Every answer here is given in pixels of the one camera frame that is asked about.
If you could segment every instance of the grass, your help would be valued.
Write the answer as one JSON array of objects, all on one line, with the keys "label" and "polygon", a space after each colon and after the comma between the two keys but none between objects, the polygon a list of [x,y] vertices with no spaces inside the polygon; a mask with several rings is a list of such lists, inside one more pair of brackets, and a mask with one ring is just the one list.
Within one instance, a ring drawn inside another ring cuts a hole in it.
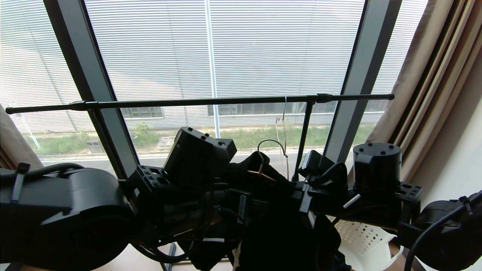
[{"label": "grass", "polygon": [[[368,135],[373,130],[374,124],[362,124],[353,140],[353,145],[364,143]],[[278,127],[278,133],[281,142],[284,141],[284,132]],[[305,146],[324,146],[329,133],[329,126],[310,127],[306,137]],[[133,144],[138,152],[156,150],[157,142],[161,136],[174,136],[175,132],[157,133],[151,131],[144,123],[140,122],[135,130],[131,131]],[[264,128],[250,128],[238,130],[221,131],[223,138],[231,138],[234,140],[238,149],[254,149],[263,139],[277,139],[276,128],[274,126],[266,126]],[[29,136],[24,136],[27,143],[32,147],[38,155],[55,155],[55,154],[79,154],[88,153],[89,148],[86,144],[87,140],[93,136],[87,135],[85,132],[76,133],[65,136],[39,136],[37,141],[40,149],[34,144]],[[286,145],[288,147],[297,147],[300,142],[301,127],[286,127]],[[265,142],[262,147],[276,147],[274,142]]]}]

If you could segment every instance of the corrugated metal building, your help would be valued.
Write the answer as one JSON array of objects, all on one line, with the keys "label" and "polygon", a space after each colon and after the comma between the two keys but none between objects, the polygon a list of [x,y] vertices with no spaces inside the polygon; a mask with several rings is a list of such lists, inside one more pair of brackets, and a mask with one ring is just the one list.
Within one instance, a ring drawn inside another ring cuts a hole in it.
[{"label": "corrugated metal building", "polygon": [[[85,0],[118,100],[339,94],[363,0]],[[404,0],[372,93],[390,93],[426,0]],[[6,106],[80,100],[41,0],[1,1],[0,102]],[[384,103],[370,103],[376,122]],[[336,104],[317,105],[330,123]],[[284,104],[219,107],[221,127],[274,124]],[[290,123],[303,104],[287,105]],[[129,128],[213,127],[209,106],[131,108]],[[13,116],[21,132],[94,130],[85,112]]]}]

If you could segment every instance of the laundry basket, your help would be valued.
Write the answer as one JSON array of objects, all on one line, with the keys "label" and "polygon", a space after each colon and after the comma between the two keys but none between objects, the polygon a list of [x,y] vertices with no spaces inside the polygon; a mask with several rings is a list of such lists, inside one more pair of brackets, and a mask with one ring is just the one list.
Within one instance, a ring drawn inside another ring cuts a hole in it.
[{"label": "laundry basket", "polygon": [[391,256],[388,243],[395,235],[380,227],[344,220],[335,227],[341,236],[339,250],[345,255],[346,263],[356,271],[382,271],[402,252],[401,248],[394,257]]}]

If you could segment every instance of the sidewalk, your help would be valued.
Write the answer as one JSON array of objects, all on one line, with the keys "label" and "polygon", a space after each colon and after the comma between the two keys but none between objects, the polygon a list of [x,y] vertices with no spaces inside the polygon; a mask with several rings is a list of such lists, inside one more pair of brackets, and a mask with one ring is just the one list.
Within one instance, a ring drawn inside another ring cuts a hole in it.
[{"label": "sidewalk", "polygon": [[[315,149],[318,152],[323,152],[324,146],[305,146],[306,150]],[[261,151],[265,154],[279,154],[280,148],[262,148]],[[237,155],[250,155],[255,152],[254,149],[239,149]],[[298,147],[287,147],[286,154],[293,155],[298,153]],[[162,159],[167,158],[168,151],[164,152],[144,152],[139,153],[137,156],[139,159]],[[54,161],[107,161],[109,160],[105,153],[92,153],[92,154],[58,154],[58,155],[39,155],[40,161],[54,162]]]}]

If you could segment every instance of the curtain fold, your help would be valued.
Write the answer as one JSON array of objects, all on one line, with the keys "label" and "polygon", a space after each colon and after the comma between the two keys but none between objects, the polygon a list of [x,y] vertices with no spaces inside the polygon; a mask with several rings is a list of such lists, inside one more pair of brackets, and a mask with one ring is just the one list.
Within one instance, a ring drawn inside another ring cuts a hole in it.
[{"label": "curtain fold", "polygon": [[481,48],[481,24],[481,1],[429,2],[393,89],[396,98],[367,139],[402,148],[401,181],[410,181],[453,109]]},{"label": "curtain fold", "polygon": [[10,116],[0,105],[0,167],[16,169],[19,162],[29,163],[30,169],[43,167]]}]

